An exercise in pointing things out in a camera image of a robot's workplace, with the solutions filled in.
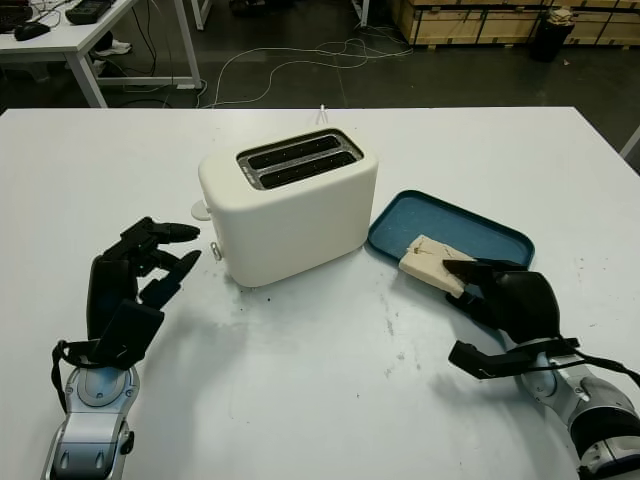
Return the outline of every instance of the gray floor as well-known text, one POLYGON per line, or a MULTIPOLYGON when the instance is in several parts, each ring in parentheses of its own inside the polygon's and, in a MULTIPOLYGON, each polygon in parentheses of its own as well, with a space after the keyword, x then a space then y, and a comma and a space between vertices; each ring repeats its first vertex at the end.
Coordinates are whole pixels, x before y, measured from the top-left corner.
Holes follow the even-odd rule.
MULTIPOLYGON (((151 36, 158 50, 158 72, 188 74, 172 0, 158 0, 163 16, 151 10, 151 36)), ((213 102, 216 83, 224 63, 234 55, 257 47, 313 49, 323 42, 362 39, 383 52, 401 52, 407 47, 380 36, 379 31, 354 30, 357 23, 348 0, 301 0, 291 8, 259 18, 233 17, 225 0, 215 0, 206 30, 193 28, 190 4, 185 3, 192 22, 193 42, 200 72, 209 83, 201 105, 213 102)), ((146 2, 136 8, 144 29, 146 2)), ((377 25, 388 25, 379 15, 377 25)), ((118 38, 134 44, 131 54, 113 58, 122 67, 148 69, 151 57, 132 14, 117 25, 118 38)), ((335 51, 341 44, 327 45, 335 51)), ((355 45, 346 53, 362 54, 355 45)), ((292 51, 254 52, 234 61, 220 82, 218 101, 250 100, 267 89, 270 72, 284 62, 315 61, 354 66, 356 57, 327 57, 292 51)), ((115 74, 118 71, 111 67, 115 74)), ((36 84, 26 73, 7 70, 0 79, 0 111, 22 107, 84 107, 82 94, 71 73, 62 64, 49 64, 50 79, 36 84)), ((572 105, 619 150, 640 124, 640 49, 566 48, 550 64, 530 60, 525 48, 451 47, 435 52, 416 49, 409 56, 370 59, 359 68, 336 69, 296 63, 273 74, 269 93, 235 108, 328 108, 384 107, 482 107, 527 105, 572 105)), ((131 107, 161 108, 167 99, 173 108, 195 106, 193 91, 165 88, 152 93, 125 93, 122 88, 105 89, 110 106, 131 100, 131 107)), ((640 155, 632 163, 640 169, 640 155)))

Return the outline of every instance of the tray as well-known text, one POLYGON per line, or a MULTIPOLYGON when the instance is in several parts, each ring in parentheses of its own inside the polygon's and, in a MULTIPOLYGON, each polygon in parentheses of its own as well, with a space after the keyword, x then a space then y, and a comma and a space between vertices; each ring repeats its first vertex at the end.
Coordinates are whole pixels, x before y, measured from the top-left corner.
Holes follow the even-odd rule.
POLYGON ((399 262, 418 235, 472 257, 527 267, 535 251, 526 235, 416 190, 396 195, 369 228, 368 241, 374 250, 399 262))

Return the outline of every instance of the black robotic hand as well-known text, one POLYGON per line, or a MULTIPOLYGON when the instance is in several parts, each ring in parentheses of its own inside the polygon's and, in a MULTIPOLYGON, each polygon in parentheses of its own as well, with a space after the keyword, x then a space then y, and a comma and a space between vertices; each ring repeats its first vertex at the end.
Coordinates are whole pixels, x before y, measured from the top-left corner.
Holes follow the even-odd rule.
POLYGON ((476 378, 519 375, 531 371, 541 352, 571 354, 576 339, 560 336, 560 311, 551 285, 544 276, 509 261, 444 260, 449 272, 479 288, 481 296, 465 292, 447 295, 449 303, 474 321, 504 331, 518 346, 506 354, 489 356, 475 346, 456 342, 449 361, 476 378))
POLYGON ((87 297, 87 341, 61 340, 53 350, 51 379, 66 409, 58 364, 64 359, 80 368, 127 370, 142 360, 157 333, 161 308, 180 290, 180 282, 200 256, 199 250, 177 258, 160 244, 187 242, 200 230, 179 223, 155 223, 145 217, 120 234, 120 241, 96 257, 87 297), (138 277, 153 269, 168 273, 138 291, 138 277))

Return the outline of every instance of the toaster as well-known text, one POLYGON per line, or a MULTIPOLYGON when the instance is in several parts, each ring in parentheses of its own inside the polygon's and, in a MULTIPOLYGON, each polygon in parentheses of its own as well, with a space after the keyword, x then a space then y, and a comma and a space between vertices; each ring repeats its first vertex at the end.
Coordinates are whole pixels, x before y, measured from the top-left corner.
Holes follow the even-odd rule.
POLYGON ((351 134, 326 126, 204 159, 214 254, 240 285, 259 287, 360 247, 377 169, 351 134))

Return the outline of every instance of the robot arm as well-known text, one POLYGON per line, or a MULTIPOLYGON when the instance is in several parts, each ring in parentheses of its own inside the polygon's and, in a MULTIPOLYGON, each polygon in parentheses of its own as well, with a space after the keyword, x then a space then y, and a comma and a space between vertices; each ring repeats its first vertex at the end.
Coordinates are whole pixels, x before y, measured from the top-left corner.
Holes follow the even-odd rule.
POLYGON ((580 458, 581 480, 637 478, 640 473, 640 418, 631 401, 596 377, 586 363, 640 376, 622 364, 583 354, 575 338, 560 334, 560 313, 546 279, 522 265, 479 259, 445 260, 444 266, 482 297, 464 293, 447 300, 473 320, 504 331, 517 346, 488 356, 456 342, 449 361, 476 378, 521 375, 536 401, 567 426, 580 458))
POLYGON ((182 258, 159 244, 195 239, 189 225, 157 224, 145 217, 95 258, 87 299, 87 341, 60 341, 53 350, 51 380, 66 419, 58 428, 42 473, 44 480, 120 479, 134 432, 127 414, 140 389, 135 363, 160 328, 160 310, 180 290, 200 251, 182 258), (138 292, 137 277, 168 271, 138 292), (76 368, 62 388, 59 362, 76 368))

